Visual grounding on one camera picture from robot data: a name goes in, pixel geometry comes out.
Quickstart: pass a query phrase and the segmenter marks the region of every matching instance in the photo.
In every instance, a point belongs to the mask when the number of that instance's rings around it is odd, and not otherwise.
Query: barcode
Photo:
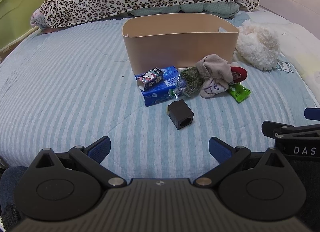
[[[172,85],[176,85],[177,81],[178,81],[178,78],[177,77],[173,77],[171,79],[165,80],[164,82],[165,82],[165,84],[167,86],[172,86]]]

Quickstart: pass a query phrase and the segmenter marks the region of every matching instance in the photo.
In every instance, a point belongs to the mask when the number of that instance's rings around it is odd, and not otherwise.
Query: star print
[[[157,79],[156,79],[156,83],[159,83],[159,81],[161,80],[161,77],[159,76],[159,77],[157,77]]]

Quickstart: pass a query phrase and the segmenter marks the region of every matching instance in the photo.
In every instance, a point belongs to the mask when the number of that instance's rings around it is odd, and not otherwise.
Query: blue tissue package
[[[151,106],[160,103],[164,100],[173,98],[169,95],[168,91],[177,87],[179,73],[174,66],[163,68],[161,69],[161,71],[163,71],[163,80],[159,82],[159,84],[151,87],[146,91],[141,90],[141,93],[144,98],[144,104],[146,106]],[[140,74],[135,77],[137,79],[143,75],[144,74]]]

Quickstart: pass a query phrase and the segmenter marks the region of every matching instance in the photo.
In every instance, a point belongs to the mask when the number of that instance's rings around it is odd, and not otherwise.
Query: beige storage bin
[[[231,62],[239,30],[215,15],[171,13],[127,20],[122,35],[137,75],[155,67],[191,67],[210,54]]]

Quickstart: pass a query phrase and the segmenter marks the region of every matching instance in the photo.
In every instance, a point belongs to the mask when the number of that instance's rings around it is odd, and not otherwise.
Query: green checkered fabric
[[[221,18],[229,18],[239,11],[239,4],[237,3],[190,3],[168,7],[155,7],[155,8],[144,8],[134,11],[130,11],[134,16],[146,16],[155,15],[161,13],[177,13],[183,12],[205,12],[217,15]]]

